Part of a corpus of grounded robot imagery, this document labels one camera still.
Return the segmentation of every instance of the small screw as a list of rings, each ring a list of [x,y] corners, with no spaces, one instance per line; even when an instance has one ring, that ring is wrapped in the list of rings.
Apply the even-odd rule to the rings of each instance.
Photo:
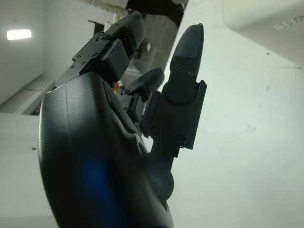
[[[109,36],[110,36],[110,34],[104,33],[104,34],[101,36],[101,39],[107,39]]]
[[[185,65],[189,64],[189,60],[188,60],[188,59],[184,59],[182,62],[183,62]]]
[[[178,144],[182,144],[182,143],[185,142],[185,138],[184,138],[184,136],[182,136],[182,135],[178,135],[178,136],[176,137],[176,141],[177,141]]]
[[[151,132],[151,135],[158,135],[158,133],[159,133],[160,131],[158,130],[158,128],[154,127],[154,128],[151,129],[150,132]]]
[[[130,92],[129,89],[124,89],[124,90],[123,90],[123,93],[124,93],[124,94],[127,94],[128,92]]]

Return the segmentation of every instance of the bolt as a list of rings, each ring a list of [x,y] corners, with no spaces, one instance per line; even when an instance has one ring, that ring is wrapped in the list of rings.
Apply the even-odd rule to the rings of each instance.
[[[185,138],[184,138],[184,136],[182,136],[182,135],[178,135],[178,136],[176,137],[176,141],[177,141],[178,144],[182,144],[182,143],[185,142]]]
[[[127,94],[128,92],[130,92],[129,89],[124,89],[124,90],[123,90],[123,94]]]
[[[151,129],[150,132],[151,132],[151,135],[158,135],[158,133],[159,133],[160,131],[158,130],[157,127],[154,127],[154,128]]]
[[[183,64],[187,65],[187,64],[189,64],[190,61],[188,59],[184,59],[182,62],[183,62]]]

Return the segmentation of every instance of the white wall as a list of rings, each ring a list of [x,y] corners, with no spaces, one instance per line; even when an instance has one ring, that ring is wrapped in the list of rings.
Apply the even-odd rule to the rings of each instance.
[[[0,217],[52,215],[37,141],[38,116],[0,113]]]
[[[44,0],[0,2],[0,104],[43,73]],[[32,38],[7,41],[6,32],[31,29]]]
[[[194,149],[172,168],[175,228],[304,227],[303,70],[230,31],[221,0],[190,0],[177,40],[198,23],[208,88]]]
[[[0,217],[2,228],[57,228],[53,216]]]
[[[95,25],[87,20],[105,24],[114,15],[79,0],[48,0],[46,7],[46,74],[59,77],[94,34]]]

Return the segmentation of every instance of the ceiling light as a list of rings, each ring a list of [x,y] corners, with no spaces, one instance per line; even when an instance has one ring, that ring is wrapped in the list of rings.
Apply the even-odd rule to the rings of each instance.
[[[8,40],[31,38],[32,32],[29,29],[10,30],[7,32]]]

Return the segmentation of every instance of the robotic hand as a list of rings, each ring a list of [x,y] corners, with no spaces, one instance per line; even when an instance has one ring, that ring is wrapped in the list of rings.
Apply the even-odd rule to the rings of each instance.
[[[171,166],[180,148],[193,147],[207,88],[196,82],[203,26],[180,39],[162,93],[155,69],[114,94],[144,34],[139,14],[95,34],[44,97],[39,162],[61,228],[173,227]],[[153,138],[150,153],[141,132]]]

